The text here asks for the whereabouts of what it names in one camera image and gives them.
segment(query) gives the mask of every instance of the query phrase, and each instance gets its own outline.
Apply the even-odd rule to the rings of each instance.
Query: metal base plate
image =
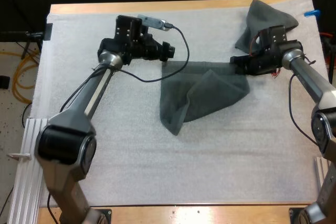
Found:
[[[112,209],[97,209],[106,216],[107,223],[112,224]]]
[[[294,221],[298,218],[301,210],[304,208],[289,208],[289,218],[290,218],[290,224],[295,224]]]
[[[112,221],[112,209],[106,208],[106,209],[96,209],[97,211],[101,212],[103,215],[106,216],[107,223],[111,224]],[[59,217],[59,223],[60,224],[69,224],[63,217],[62,214]]]

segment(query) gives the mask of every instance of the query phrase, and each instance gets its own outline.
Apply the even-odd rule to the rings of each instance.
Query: gray fabric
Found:
[[[162,76],[184,61],[162,65]],[[247,79],[229,63],[189,62],[180,73],[161,82],[160,120],[174,135],[190,122],[235,104],[249,92]]]
[[[236,42],[235,47],[247,54],[250,53],[249,46],[251,41],[260,30],[271,26],[283,25],[286,30],[289,31],[299,25],[298,21],[293,18],[293,16],[276,10],[259,0],[252,1],[246,17],[246,24],[247,27],[243,35]],[[252,52],[260,49],[261,47],[259,44],[254,42],[252,45]]]

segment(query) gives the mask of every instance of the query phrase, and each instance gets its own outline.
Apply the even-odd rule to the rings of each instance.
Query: cable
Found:
[[[47,201],[47,208],[48,208],[48,211],[49,211],[51,217],[53,218],[55,224],[58,224],[58,221],[57,221],[57,219],[55,218],[55,215],[52,213],[52,211],[51,211],[51,209],[50,209],[50,197],[51,197],[51,194],[49,193],[49,195],[48,195],[48,201]]]
[[[259,37],[259,34],[260,32],[257,33],[256,36],[253,37],[252,41],[250,42],[250,46],[249,46],[249,55],[252,57],[253,54],[252,54],[252,46],[253,46],[253,43],[257,41],[257,38]]]
[[[29,54],[19,63],[19,65],[16,68],[16,71],[13,75],[13,83],[12,83],[12,93],[13,96],[22,103],[31,103],[32,101],[28,98],[25,98],[18,90],[18,87],[22,89],[32,89],[35,87],[35,85],[31,86],[24,86],[19,83],[19,77],[26,71],[32,68],[36,68],[39,65],[39,62],[37,62],[34,57],[37,55],[37,52],[34,52],[34,54]],[[33,64],[29,65],[28,67],[25,67],[29,62],[32,62]]]
[[[19,42],[15,42],[15,43],[17,43],[20,47],[22,47],[23,49],[25,49],[25,47],[24,46],[22,46]],[[30,52],[32,52],[33,54],[35,54],[36,53],[36,51],[33,51],[33,50],[31,50],[30,48],[27,48],[27,50],[28,51],[30,51]]]
[[[8,200],[9,200],[10,195],[11,195],[12,192],[13,192],[13,189],[14,189],[14,186],[11,188],[11,191],[9,192],[9,194],[8,194],[6,200],[5,200],[5,203],[4,203],[4,205],[2,206],[2,208],[1,208],[1,211],[0,211],[0,217],[1,217],[1,215],[2,215],[2,213],[3,213],[3,211],[4,211],[4,209],[5,209],[5,206],[6,206],[7,202],[8,202]]]
[[[315,61],[311,61],[310,63],[309,63],[309,65],[311,65],[311,64],[314,64],[315,63]],[[292,104],[291,104],[291,86],[292,86],[292,80],[293,80],[293,78],[295,77],[296,75],[295,74],[293,74],[292,76],[291,76],[291,78],[289,79],[289,84],[288,84],[288,108],[289,108],[289,115],[290,115],[290,118],[292,119],[292,121],[293,121],[293,124],[295,125],[295,127],[299,130],[299,132],[301,132],[306,138],[308,138],[314,145],[317,145],[318,146],[318,144],[310,137],[310,136],[308,136],[299,126],[298,126],[298,124],[295,122],[295,120],[294,120],[294,117],[293,117],[293,114],[292,114]]]
[[[22,117],[21,117],[23,128],[26,127],[26,126],[25,126],[25,123],[24,123],[25,113],[26,113],[27,109],[29,108],[29,106],[31,106],[31,104],[32,104],[32,103],[29,103],[29,104],[25,107],[25,109],[23,110]]]
[[[178,69],[178,70],[175,71],[175,72],[172,72],[172,73],[168,74],[167,76],[164,76],[164,77],[161,77],[161,78],[157,78],[157,79],[154,79],[154,80],[143,80],[143,79],[141,79],[140,77],[136,76],[135,74],[130,73],[130,72],[127,72],[127,71],[122,70],[122,69],[118,69],[117,71],[126,73],[126,74],[128,74],[128,75],[130,75],[130,76],[132,76],[132,77],[134,77],[134,78],[136,78],[136,79],[138,79],[139,81],[147,82],[147,83],[148,83],[148,82],[162,81],[162,80],[164,80],[164,79],[167,79],[167,78],[169,78],[169,77],[171,77],[171,76],[173,76],[173,75],[175,75],[175,74],[181,72],[181,71],[187,66],[187,64],[188,64],[188,62],[189,62],[189,57],[190,57],[189,46],[188,46],[187,40],[185,39],[185,37],[184,37],[184,35],[183,35],[183,33],[182,33],[182,31],[181,31],[180,29],[178,29],[176,26],[171,25],[171,24],[169,24],[169,23],[166,23],[166,27],[167,27],[167,28],[173,28],[173,29],[177,30],[177,31],[181,34],[181,36],[182,36],[182,38],[183,38],[183,41],[184,41],[184,43],[185,43],[185,46],[186,46],[186,48],[187,48],[187,59],[185,60],[183,66],[182,66],[180,69]]]
[[[81,90],[81,88],[84,87],[84,85],[93,77],[98,76],[103,73],[104,70],[111,69],[115,70],[115,68],[111,65],[101,65],[101,68],[96,69],[90,76],[71,94],[71,96],[65,101],[65,103],[62,105],[61,109],[59,110],[59,113],[62,112],[65,108],[65,106],[70,102],[70,100]]]
[[[329,38],[332,38],[334,37],[334,34],[330,34],[330,33],[320,33],[321,36],[326,36],[326,37],[329,37]]]

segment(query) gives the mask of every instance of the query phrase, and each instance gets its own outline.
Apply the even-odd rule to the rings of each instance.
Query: black cable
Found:
[[[32,103],[29,103],[29,104],[25,107],[25,109],[23,110],[23,112],[22,112],[21,120],[22,120],[22,126],[23,126],[23,128],[26,127],[26,126],[25,126],[25,122],[24,122],[25,113],[26,113],[27,109],[29,108],[29,106],[31,106],[31,104],[32,104]]]
[[[182,33],[182,31],[181,31],[180,29],[178,29],[176,26],[173,26],[173,25],[169,26],[168,28],[173,28],[173,29],[177,30],[177,31],[181,34],[181,36],[182,36],[182,38],[183,38],[183,41],[184,41],[184,43],[185,43],[185,46],[187,47],[187,59],[186,59],[184,65],[183,65],[180,69],[178,69],[177,71],[175,71],[175,72],[173,72],[173,73],[168,74],[167,76],[164,76],[164,77],[161,77],[161,78],[158,78],[158,79],[154,79],[154,80],[143,80],[143,79],[141,79],[140,77],[136,76],[135,74],[133,74],[133,73],[129,73],[129,72],[127,72],[127,71],[125,71],[125,70],[122,70],[122,69],[119,69],[118,71],[119,71],[119,72],[126,73],[126,74],[128,74],[128,75],[130,75],[130,76],[132,76],[132,77],[134,77],[134,78],[136,78],[136,79],[138,79],[139,81],[142,81],[142,82],[156,82],[156,81],[162,81],[162,80],[164,80],[164,79],[167,79],[167,78],[169,78],[169,77],[171,77],[171,76],[173,76],[173,75],[175,75],[175,74],[181,72],[181,71],[187,66],[187,64],[188,64],[188,62],[189,62],[189,57],[190,57],[189,46],[188,46],[188,43],[187,43],[187,41],[186,41],[186,39],[185,39],[185,37],[184,37],[184,35],[183,35],[183,33]]]
[[[15,43],[17,43],[20,47],[22,47],[23,49],[25,49],[25,47],[22,46],[19,42],[15,42]],[[27,48],[27,50],[35,54],[35,52],[33,50],[31,50],[30,48]]]
[[[4,209],[5,209],[5,206],[6,206],[7,202],[8,202],[8,200],[9,200],[10,195],[12,194],[13,189],[14,189],[14,186],[11,188],[11,191],[9,192],[9,194],[8,194],[6,200],[5,200],[5,203],[4,203],[4,205],[2,206],[2,208],[1,208],[1,211],[0,211],[0,217],[1,217],[1,215],[2,215],[2,213],[3,213],[3,211],[4,211]]]
[[[24,46],[22,46],[19,42],[15,42],[15,43],[17,43],[20,47],[22,47],[24,50],[26,50],[26,48],[25,48]],[[37,61],[34,59],[34,57],[35,57],[36,59],[38,59],[38,60],[40,60],[40,58],[37,57],[36,55],[34,55],[34,56],[31,55],[28,51],[31,51],[32,53],[35,53],[35,52],[34,52],[33,50],[29,49],[29,48],[27,48],[27,51],[26,51],[26,53],[29,54],[29,55],[32,57],[33,61],[34,61],[36,64],[39,65],[39,62],[37,62]]]
[[[310,60],[308,60],[310,63],[309,63],[309,65],[311,65],[311,64],[314,64],[315,63],[315,61],[310,61]],[[310,137],[310,136],[308,136],[299,126],[298,126],[298,124],[295,122],[295,120],[294,120],[294,117],[293,117],[293,114],[292,114],[292,103],[291,103],[291,86],[292,86],[292,80],[293,80],[293,78],[295,77],[296,75],[295,74],[293,74],[292,76],[291,76],[291,78],[289,79],[289,84],[288,84],[288,108],[289,108],[289,115],[290,115],[290,118],[292,119],[292,121],[293,121],[293,124],[295,125],[295,127],[299,130],[299,132],[301,132],[306,138],[308,138],[313,144],[315,144],[315,145],[317,145],[318,146],[318,144]]]
[[[127,72],[127,71],[125,71],[125,70],[122,70],[122,69],[115,69],[113,66],[111,66],[111,65],[104,65],[104,66],[102,66],[101,68],[99,68],[99,69],[96,69],[72,94],[71,94],[71,96],[65,101],[65,103],[63,104],[63,106],[61,107],[61,109],[60,109],[60,111],[59,112],[62,112],[63,110],[64,110],[64,108],[65,108],[65,106],[70,102],[70,100],[84,87],[84,85],[91,79],[91,78],[93,78],[94,76],[96,76],[96,75],[100,75],[100,74],[102,74],[103,73],[103,71],[104,70],[107,70],[107,69],[110,69],[110,70],[112,70],[112,71],[119,71],[119,72],[123,72],[123,73],[126,73],[126,74],[128,74],[128,75],[130,75],[130,76],[132,76],[132,77],[134,77],[134,78],[136,78],[136,79],[138,79],[139,81],[142,81],[142,82],[156,82],[156,81],[162,81],[162,80],[164,80],[164,79],[166,79],[166,78],[169,78],[169,77],[171,77],[171,76],[173,76],[173,75],[175,75],[175,74],[177,74],[177,73],[179,73],[179,72],[181,72],[186,66],[187,66],[187,64],[188,64],[188,62],[189,62],[189,57],[190,57],[190,50],[189,50],[189,46],[188,46],[188,43],[187,43],[187,41],[186,41],[186,39],[185,39],[185,37],[184,37],[184,35],[183,35],[183,33],[182,33],[182,31],[179,29],[179,28],[177,28],[177,27],[175,27],[175,26],[173,26],[173,25],[171,25],[169,28],[173,28],[173,29],[176,29],[180,34],[181,34],[181,36],[182,36],[182,38],[183,38],[183,41],[184,41],[184,43],[185,43],[185,46],[186,46],[186,48],[187,48],[187,59],[186,59],[186,61],[185,61],[185,63],[183,64],[183,66],[180,68],[180,69],[178,69],[177,71],[175,71],[175,72],[173,72],[173,73],[170,73],[170,74],[168,74],[167,76],[164,76],[164,77],[161,77],[161,78],[158,78],[158,79],[154,79],[154,80],[143,80],[143,79],[141,79],[140,77],[138,77],[138,76],[136,76],[136,75],[134,75],[134,74],[132,74],[132,73],[130,73],[130,72]]]
[[[102,65],[102,67],[101,68],[98,68],[98,69],[96,69],[92,74],[90,74],[90,76],[71,94],[71,96],[65,101],[65,103],[62,105],[62,107],[61,107],[61,109],[59,110],[59,113],[60,112],[62,112],[63,110],[64,110],[64,108],[65,108],[65,106],[70,102],[70,100],[78,93],[78,91],[79,90],[81,90],[81,88],[83,88],[84,87],[84,85],[86,84],[86,83],[88,83],[88,81],[91,79],[91,78],[93,78],[93,77],[95,77],[95,76],[98,76],[98,75],[100,75],[100,74],[102,74],[103,73],[103,71],[104,70],[107,70],[107,69],[113,69],[113,70],[115,70],[114,69],[114,67],[113,66],[110,66],[110,65]]]
[[[52,213],[51,209],[50,209],[50,197],[51,197],[51,194],[49,193],[48,195],[48,201],[47,201],[47,208],[48,208],[48,211],[52,217],[52,219],[54,220],[55,224],[58,224],[58,221],[57,219],[55,218],[55,215]]]

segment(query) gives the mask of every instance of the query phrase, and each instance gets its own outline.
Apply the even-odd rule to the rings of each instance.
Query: floor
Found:
[[[35,50],[36,44],[30,45],[31,50]],[[23,48],[14,42],[0,42],[0,52],[15,52],[22,54]],[[0,76],[10,76],[9,89],[0,89],[0,209],[2,208],[13,184],[16,174],[17,161],[7,156],[7,153],[19,153],[23,138],[24,128],[22,126],[22,113],[27,104],[16,100],[12,94],[12,76],[20,63],[18,56],[0,55]],[[36,79],[37,68],[25,72],[20,80],[24,86],[33,85]],[[29,99],[33,98],[33,89],[20,90],[20,93]],[[28,108],[25,118],[29,116]],[[7,221],[11,198],[7,202],[0,224]]]

